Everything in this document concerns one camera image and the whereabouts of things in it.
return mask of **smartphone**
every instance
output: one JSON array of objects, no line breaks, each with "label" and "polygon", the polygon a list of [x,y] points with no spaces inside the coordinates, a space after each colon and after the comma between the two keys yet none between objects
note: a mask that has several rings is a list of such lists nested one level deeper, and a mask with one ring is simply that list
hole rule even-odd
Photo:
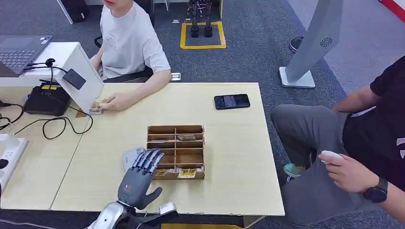
[{"label": "smartphone", "polygon": [[218,95],[214,97],[217,110],[250,107],[249,97],[246,94]]}]

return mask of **robot feet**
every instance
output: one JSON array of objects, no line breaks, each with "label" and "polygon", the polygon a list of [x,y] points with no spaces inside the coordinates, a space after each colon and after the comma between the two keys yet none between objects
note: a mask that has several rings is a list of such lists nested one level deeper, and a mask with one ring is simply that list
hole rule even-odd
[{"label": "robot feet", "polygon": [[191,26],[191,37],[198,37],[200,35],[200,29],[198,26]]},{"label": "robot feet", "polygon": [[213,36],[213,27],[212,26],[205,26],[204,27],[204,36],[212,37]]}]

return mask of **power strip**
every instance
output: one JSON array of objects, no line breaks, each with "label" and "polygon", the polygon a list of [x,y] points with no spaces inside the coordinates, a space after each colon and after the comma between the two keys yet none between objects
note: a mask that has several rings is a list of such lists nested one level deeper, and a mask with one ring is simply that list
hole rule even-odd
[{"label": "power strip", "polygon": [[25,138],[17,138],[20,144],[18,146],[9,146],[5,149],[0,159],[8,160],[8,164],[3,169],[0,169],[0,184],[1,192],[3,193],[8,181],[10,180],[20,158],[28,145],[28,140]]}]

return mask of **laptop keyboard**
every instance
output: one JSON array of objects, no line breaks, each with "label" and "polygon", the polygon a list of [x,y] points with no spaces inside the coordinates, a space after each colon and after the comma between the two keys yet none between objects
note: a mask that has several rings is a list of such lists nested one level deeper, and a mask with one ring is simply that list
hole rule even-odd
[{"label": "laptop keyboard", "polygon": [[0,52],[0,61],[9,68],[25,67],[36,50],[17,50],[14,52]]}]

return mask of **red strip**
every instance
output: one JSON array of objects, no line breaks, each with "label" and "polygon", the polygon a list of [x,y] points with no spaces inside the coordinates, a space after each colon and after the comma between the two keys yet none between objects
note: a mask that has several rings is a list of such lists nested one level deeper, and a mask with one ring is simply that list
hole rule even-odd
[{"label": "red strip", "polygon": [[405,9],[402,9],[394,0],[380,0],[380,2],[390,9],[399,19],[405,22]]}]

